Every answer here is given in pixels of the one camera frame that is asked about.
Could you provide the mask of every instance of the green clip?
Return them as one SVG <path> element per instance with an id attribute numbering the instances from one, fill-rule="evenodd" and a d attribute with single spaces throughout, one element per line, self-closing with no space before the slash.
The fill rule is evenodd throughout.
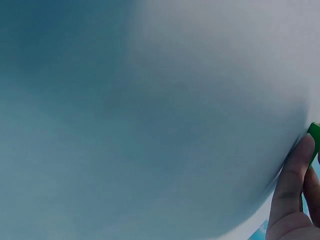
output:
<path id="1" fill-rule="evenodd" d="M 319 148 L 320 148 L 320 123 L 317 123 L 317 122 L 311 123 L 307 132 L 313 137 L 314 142 L 315 142 L 314 152 L 313 152 L 312 158 L 309 162 L 309 167 L 310 167 L 312 162 L 314 161 L 315 157 L 317 156 Z"/>

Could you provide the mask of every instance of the blurry white object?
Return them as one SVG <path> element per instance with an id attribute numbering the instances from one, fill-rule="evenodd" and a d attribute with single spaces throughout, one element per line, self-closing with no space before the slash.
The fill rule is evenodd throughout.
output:
<path id="1" fill-rule="evenodd" d="M 10 4 L 1 239 L 232 239 L 263 223 L 319 120 L 320 2 Z"/>

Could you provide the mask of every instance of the hand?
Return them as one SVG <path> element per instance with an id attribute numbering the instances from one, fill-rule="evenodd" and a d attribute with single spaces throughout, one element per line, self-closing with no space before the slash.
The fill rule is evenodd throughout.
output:
<path id="1" fill-rule="evenodd" d="M 314 149 L 315 141 L 307 134 L 285 162 L 272 198 L 266 240 L 320 240 L 320 183 L 313 168 L 308 169 Z M 302 191 L 312 222 L 303 213 Z"/>

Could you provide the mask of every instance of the white surface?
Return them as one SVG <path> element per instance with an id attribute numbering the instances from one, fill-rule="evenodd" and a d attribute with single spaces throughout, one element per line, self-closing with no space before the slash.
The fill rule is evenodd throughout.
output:
<path id="1" fill-rule="evenodd" d="M 319 119 L 320 3 L 0 9 L 1 239 L 246 238 L 267 217 Z"/>

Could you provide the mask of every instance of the finger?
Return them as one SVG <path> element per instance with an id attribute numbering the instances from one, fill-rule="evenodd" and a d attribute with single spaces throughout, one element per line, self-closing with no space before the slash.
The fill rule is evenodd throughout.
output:
<path id="1" fill-rule="evenodd" d="M 304 212 L 304 204 L 302 202 L 302 195 L 300 193 L 300 196 L 299 196 L 299 212 L 303 213 Z"/>
<path id="2" fill-rule="evenodd" d="M 310 167 L 305 174 L 303 194 L 313 224 L 320 228 L 320 182 L 315 170 Z"/>
<path id="3" fill-rule="evenodd" d="M 268 228 L 286 216 L 300 211 L 300 192 L 314 149 L 314 139 L 310 134 L 306 134 L 285 161 L 273 194 Z"/>

